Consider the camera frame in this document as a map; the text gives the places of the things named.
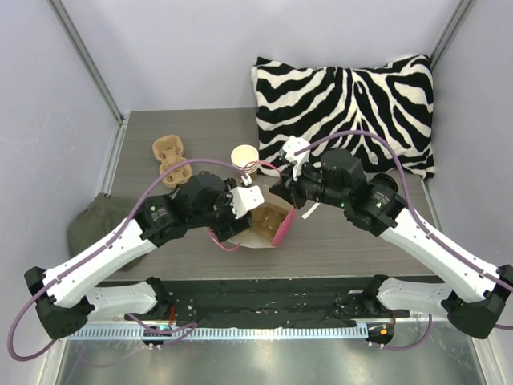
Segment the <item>pink paper gift bag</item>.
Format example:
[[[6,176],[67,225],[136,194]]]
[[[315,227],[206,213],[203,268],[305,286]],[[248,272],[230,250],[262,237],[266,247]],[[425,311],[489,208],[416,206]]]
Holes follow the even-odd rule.
[[[222,250],[232,252],[239,248],[271,249],[279,247],[286,238],[296,215],[296,209],[287,201],[261,186],[264,204],[251,211],[252,225],[244,232],[227,240],[227,246],[217,240],[211,230],[208,235]]]

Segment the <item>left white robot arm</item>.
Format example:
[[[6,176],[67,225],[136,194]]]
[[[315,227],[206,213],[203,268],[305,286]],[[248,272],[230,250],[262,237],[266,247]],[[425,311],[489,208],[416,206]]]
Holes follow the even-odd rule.
[[[192,176],[174,192],[145,198],[134,214],[76,257],[26,272],[44,330],[60,339],[93,320],[125,314],[165,318],[173,299],[158,278],[107,288],[100,282],[191,229],[206,228],[219,242],[227,241],[250,227],[252,210],[264,201],[258,186],[239,186],[210,172]]]

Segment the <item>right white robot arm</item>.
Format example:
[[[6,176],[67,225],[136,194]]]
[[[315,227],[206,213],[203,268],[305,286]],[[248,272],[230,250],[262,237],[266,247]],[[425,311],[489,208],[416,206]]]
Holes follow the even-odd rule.
[[[403,249],[442,279],[434,284],[377,275],[362,296],[368,315],[408,310],[444,317],[473,338],[489,336],[510,295],[510,265],[486,263],[445,237],[408,208],[392,177],[379,173],[368,180],[361,161],[349,151],[328,151],[320,168],[308,158],[307,153],[282,151],[285,168],[271,193],[297,208],[314,201],[343,209],[353,226]]]

